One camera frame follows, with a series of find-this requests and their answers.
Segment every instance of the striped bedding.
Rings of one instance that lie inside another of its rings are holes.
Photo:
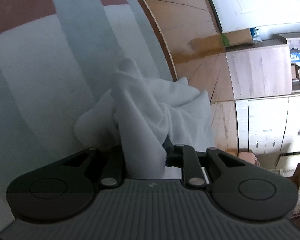
[[[0,199],[17,176],[82,150],[73,125],[117,62],[172,77],[137,0],[0,0]]]

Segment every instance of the silver screw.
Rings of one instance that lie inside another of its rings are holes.
[[[189,183],[194,186],[201,186],[205,183],[205,181],[201,178],[191,178],[189,179]]]
[[[117,180],[114,178],[104,178],[101,180],[101,183],[105,186],[114,186],[117,184]]]

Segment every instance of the white cloth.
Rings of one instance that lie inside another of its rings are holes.
[[[173,144],[197,151],[214,146],[208,94],[189,87],[186,78],[177,82],[143,78],[136,63],[124,59],[112,74],[111,87],[78,118],[74,131],[86,147],[121,144],[130,178],[180,176],[180,171],[165,167],[162,143],[167,135]]]

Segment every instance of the white door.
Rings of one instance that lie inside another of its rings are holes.
[[[236,30],[300,23],[300,0],[212,0],[223,33]]]

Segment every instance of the cabinet door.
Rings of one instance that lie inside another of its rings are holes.
[[[266,133],[249,134],[249,150],[254,154],[264,154],[266,150]]]
[[[283,132],[286,127],[288,98],[249,100],[249,131]]]
[[[286,130],[300,130],[300,96],[289,97]]]
[[[226,53],[234,99],[291,94],[289,45]]]
[[[280,153],[300,152],[300,132],[285,131]]]
[[[267,135],[267,140],[266,140],[266,150],[265,153],[280,153],[281,150],[281,145],[282,145],[282,140],[283,140],[283,133],[282,135],[272,135],[268,134]]]

